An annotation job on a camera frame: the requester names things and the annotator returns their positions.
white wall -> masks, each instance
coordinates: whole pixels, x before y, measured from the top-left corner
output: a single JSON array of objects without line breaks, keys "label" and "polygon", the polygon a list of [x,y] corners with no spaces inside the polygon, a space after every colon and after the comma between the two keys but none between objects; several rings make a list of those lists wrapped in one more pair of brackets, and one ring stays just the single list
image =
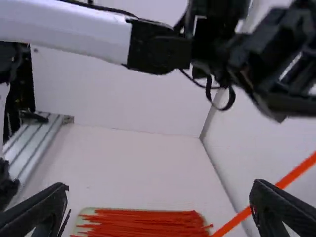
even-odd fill
[{"label": "white wall", "polygon": [[[255,1],[251,12],[259,21],[272,1]],[[220,103],[227,94],[217,98]],[[249,204],[254,179],[277,182],[316,150],[316,119],[287,119],[278,124],[262,116],[243,91],[228,112],[211,112],[202,137],[206,150],[226,187],[237,211]],[[316,167],[292,184],[288,192],[316,206]],[[245,227],[259,236],[251,218]]]},{"label": "white wall", "polygon": [[[171,25],[187,4],[186,0],[95,2]],[[204,91],[179,72],[153,76],[86,56],[35,45],[32,49],[38,110],[73,115],[77,124],[199,137],[210,104]]]},{"label": "white wall", "polygon": [[[198,138],[67,125],[24,187],[20,201],[64,182],[68,237],[85,207],[196,210],[219,229],[236,213]],[[245,237],[242,227],[227,237]]]}]

black cable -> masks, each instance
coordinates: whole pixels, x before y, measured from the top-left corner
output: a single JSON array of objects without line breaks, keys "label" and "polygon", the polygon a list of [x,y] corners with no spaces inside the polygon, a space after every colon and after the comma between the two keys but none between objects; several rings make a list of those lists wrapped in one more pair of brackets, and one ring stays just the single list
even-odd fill
[{"label": "black cable", "polygon": [[[206,89],[206,85],[202,85],[200,83],[197,82],[197,80],[193,79],[189,74],[187,74],[185,71],[183,71],[182,69],[179,69],[179,71],[186,76],[187,79],[189,79],[191,82],[193,82],[195,85],[197,85],[200,88]],[[219,89],[222,88],[221,86],[213,86],[211,87],[211,89]]]},{"label": "black cable", "polygon": [[198,83],[196,80],[194,80],[192,77],[190,77],[189,74],[187,74],[185,71],[183,71],[182,69],[179,69],[179,71],[186,76],[187,79],[189,79],[190,81],[192,81],[195,85],[197,85],[198,87],[201,87],[201,88],[206,88],[205,85],[202,85],[200,83]]},{"label": "black cable", "polygon": [[209,100],[209,102],[211,102],[212,106],[214,106],[217,110],[219,110],[219,111],[229,110],[233,106],[233,104],[235,103],[235,100],[236,100],[236,93],[235,93],[232,85],[230,84],[228,86],[221,86],[221,88],[228,89],[229,98],[228,98],[227,104],[224,107],[220,108],[214,104],[214,101],[212,99],[212,94],[211,94],[211,89],[213,89],[212,84],[213,84],[212,77],[207,77],[207,83],[206,83],[206,89],[205,89],[205,95],[206,95],[207,99]]},{"label": "black cable", "polygon": [[79,5],[79,6],[84,6],[84,7],[88,7],[88,8],[95,9],[95,10],[109,11],[109,12],[124,14],[126,16],[131,16],[131,17],[136,17],[137,18],[136,15],[134,15],[134,14],[128,12],[128,11],[124,11],[124,10],[120,10],[120,9],[104,7],[104,6],[98,6],[98,5],[91,5],[91,4],[80,2],[80,1],[77,1],[77,0],[59,0],[59,1],[67,2],[67,3]]}]

orange tape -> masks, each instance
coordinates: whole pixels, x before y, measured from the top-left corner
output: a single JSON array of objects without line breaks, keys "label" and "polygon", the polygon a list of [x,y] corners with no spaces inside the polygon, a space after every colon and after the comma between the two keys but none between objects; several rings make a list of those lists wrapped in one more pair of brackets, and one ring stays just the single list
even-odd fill
[{"label": "orange tape", "polygon": [[[289,184],[295,181],[298,177],[304,174],[312,166],[316,164],[316,152],[311,155],[308,159],[304,160],[299,166],[295,167],[290,173],[283,177],[276,186],[280,189],[285,189]],[[215,232],[212,237],[223,237],[245,219],[251,215],[250,206],[246,207],[242,212],[238,213],[232,220],[226,223],[222,228]]]}]

white floor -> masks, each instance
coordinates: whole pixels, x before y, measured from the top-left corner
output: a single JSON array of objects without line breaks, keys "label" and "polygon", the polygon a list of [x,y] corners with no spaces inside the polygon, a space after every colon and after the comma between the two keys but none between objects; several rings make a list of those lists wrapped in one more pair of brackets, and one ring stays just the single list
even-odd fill
[{"label": "white floor", "polygon": [[[67,125],[20,200],[55,182],[70,186],[71,233],[85,207],[196,210],[215,230],[234,212],[199,139]],[[227,237],[245,237],[241,226]]]}]

orange sticks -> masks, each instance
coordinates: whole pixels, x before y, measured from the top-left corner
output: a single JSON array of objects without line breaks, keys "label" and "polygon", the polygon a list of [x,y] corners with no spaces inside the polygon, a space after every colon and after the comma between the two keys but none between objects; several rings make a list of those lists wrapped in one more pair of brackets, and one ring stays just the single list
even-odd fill
[{"label": "orange sticks", "polygon": [[85,237],[209,237],[195,211],[97,209],[95,215],[81,217],[88,224],[77,226],[84,229],[78,234]]}]

